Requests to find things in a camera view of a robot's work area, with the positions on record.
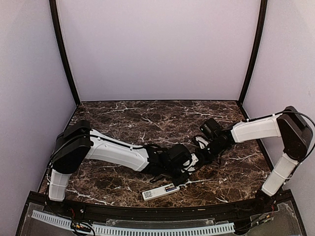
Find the white remote control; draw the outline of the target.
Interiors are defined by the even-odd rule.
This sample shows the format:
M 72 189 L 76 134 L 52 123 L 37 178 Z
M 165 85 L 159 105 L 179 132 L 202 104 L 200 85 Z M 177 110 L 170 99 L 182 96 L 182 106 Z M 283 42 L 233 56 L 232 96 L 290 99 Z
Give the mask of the white remote control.
M 158 188 L 154 188 L 154 189 L 142 192 L 143 200 L 144 201 L 150 201 L 150 200 L 153 200 L 153 199 L 156 199 L 156 198 L 159 198 L 159 197 L 163 197 L 163 196 L 166 196 L 166 195 L 169 195 L 169 194 L 172 194 L 172 193 L 176 193 L 176 192 L 179 191 L 178 190 L 178 191 L 174 191 L 174 192 L 166 192 L 165 191 L 165 187 L 168 187 L 168 186 L 177 187 L 180 190 L 180 187 L 175 186 L 173 184 L 168 184 L 168 185 L 165 185 L 165 186 L 161 186 L 161 187 L 158 187 Z

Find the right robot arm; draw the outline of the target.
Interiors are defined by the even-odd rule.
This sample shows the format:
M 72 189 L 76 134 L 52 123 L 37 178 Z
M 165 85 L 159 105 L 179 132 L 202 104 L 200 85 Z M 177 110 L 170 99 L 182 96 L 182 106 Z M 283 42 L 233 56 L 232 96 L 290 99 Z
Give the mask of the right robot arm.
M 265 148 L 266 140 L 282 144 L 283 150 L 266 181 L 262 192 L 251 203 L 255 213 L 262 213 L 270 205 L 270 198 L 292 177 L 296 169 L 315 149 L 313 130 L 315 122 L 293 106 L 259 118 L 246 119 L 228 127 L 221 126 L 214 118 L 201 126 L 202 135 L 193 138 L 207 161 L 214 160 L 226 150 L 247 141 L 261 141 Z

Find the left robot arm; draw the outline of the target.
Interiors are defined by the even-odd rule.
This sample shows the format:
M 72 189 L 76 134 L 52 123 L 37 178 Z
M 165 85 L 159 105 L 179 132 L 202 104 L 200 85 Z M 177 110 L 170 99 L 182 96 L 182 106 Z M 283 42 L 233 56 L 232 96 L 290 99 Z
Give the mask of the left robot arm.
M 47 165 L 52 169 L 48 198 L 58 214 L 69 211 L 65 190 L 84 159 L 125 166 L 154 177 L 169 176 L 175 186 L 188 180 L 204 162 L 202 154 L 191 153 L 183 144 L 171 148 L 155 144 L 136 146 L 105 136 L 92 129 L 89 121 L 81 120 L 57 136 Z

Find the black front rail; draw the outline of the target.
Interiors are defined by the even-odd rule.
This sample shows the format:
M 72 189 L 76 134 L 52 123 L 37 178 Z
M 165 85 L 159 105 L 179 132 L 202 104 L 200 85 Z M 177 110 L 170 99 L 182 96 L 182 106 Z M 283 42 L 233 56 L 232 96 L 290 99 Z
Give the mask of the black front rail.
M 45 204 L 46 196 L 30 192 L 24 205 L 26 213 L 31 207 L 37 207 L 53 216 L 63 219 L 73 219 L 84 223 L 95 223 L 113 220 L 130 221 L 180 221 L 215 219 L 216 222 L 227 220 L 235 222 L 237 227 L 249 227 L 258 217 L 270 214 L 278 225 L 287 225 L 290 218 L 299 220 L 299 212 L 291 191 L 282 191 L 273 204 L 255 208 L 256 200 L 248 199 L 232 203 L 208 206 L 141 208 L 89 204 L 84 202 L 64 200 L 61 203 Z

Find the black right corner post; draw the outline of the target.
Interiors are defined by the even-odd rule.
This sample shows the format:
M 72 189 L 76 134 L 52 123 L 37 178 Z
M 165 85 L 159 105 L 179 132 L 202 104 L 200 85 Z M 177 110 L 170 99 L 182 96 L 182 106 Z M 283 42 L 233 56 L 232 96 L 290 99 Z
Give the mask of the black right corner post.
M 240 106 L 243 106 L 250 82 L 252 79 L 258 51 L 259 51 L 259 46 L 262 38 L 262 33 L 263 33 L 263 28 L 264 28 L 264 22 L 265 22 L 265 17 L 266 17 L 266 12 L 267 12 L 267 5 L 268 5 L 268 0 L 261 0 L 260 1 L 260 8 L 259 8 L 259 14 L 258 14 L 258 20 L 257 20 L 257 25 L 256 25 L 256 30 L 255 30 L 255 36 L 254 36 L 254 41 L 252 45 L 252 51 L 251 51 L 251 56 L 248 64 L 248 68 L 246 71 L 246 75 L 244 78 L 243 86 L 241 89 L 241 93 L 238 98 L 238 103 Z

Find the black corner post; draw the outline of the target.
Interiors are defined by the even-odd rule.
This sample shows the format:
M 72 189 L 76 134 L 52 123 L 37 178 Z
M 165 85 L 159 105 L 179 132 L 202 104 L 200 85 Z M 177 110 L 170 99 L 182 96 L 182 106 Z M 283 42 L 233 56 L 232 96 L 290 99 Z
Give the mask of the black corner post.
M 260 1 L 260 8 L 259 8 L 259 14 L 258 14 L 258 20 L 257 20 L 257 25 L 256 25 L 256 30 L 255 30 L 255 36 L 254 36 L 254 41 L 252 45 L 252 51 L 251 51 L 251 56 L 248 64 L 248 68 L 246 71 L 246 75 L 244 78 L 243 86 L 241 89 L 241 93 L 238 98 L 238 103 L 240 106 L 243 106 L 250 82 L 252 79 L 258 51 L 259 51 L 259 46 L 262 38 L 262 33 L 263 33 L 263 28 L 264 28 L 264 22 L 265 22 L 265 17 L 266 17 L 266 12 L 267 12 L 267 5 L 268 5 L 268 0 L 261 0 Z
M 65 45 L 63 41 L 62 29 L 61 29 L 58 8 L 57 8 L 57 1 L 49 0 L 49 5 L 50 5 L 51 18 L 53 22 L 57 46 L 58 46 L 60 57 L 62 60 L 63 69 L 66 75 L 67 83 L 69 85 L 75 105 L 79 106 L 81 101 L 80 101 L 79 94 L 78 94 L 78 91 L 74 82 L 74 78 L 72 76 L 70 64 L 68 61 L 68 57 L 67 57 L 67 53 L 66 53 L 66 49 L 65 49 Z

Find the black left corner post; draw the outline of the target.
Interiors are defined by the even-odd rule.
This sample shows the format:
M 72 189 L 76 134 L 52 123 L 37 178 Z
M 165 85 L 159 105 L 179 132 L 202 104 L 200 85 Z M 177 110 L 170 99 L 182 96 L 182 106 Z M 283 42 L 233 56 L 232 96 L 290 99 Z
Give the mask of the black left corner post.
M 50 5 L 51 18 L 53 22 L 57 46 L 58 46 L 60 57 L 62 60 L 63 69 L 66 75 L 67 83 L 69 85 L 75 105 L 79 106 L 81 101 L 80 101 L 79 94 L 78 94 L 78 91 L 74 82 L 74 78 L 72 76 L 70 64 L 68 61 L 68 57 L 67 57 L 67 53 L 66 53 L 66 49 L 65 49 L 65 45 L 63 41 L 62 29 L 61 29 L 58 8 L 57 8 L 57 1 L 49 0 L 49 5 Z

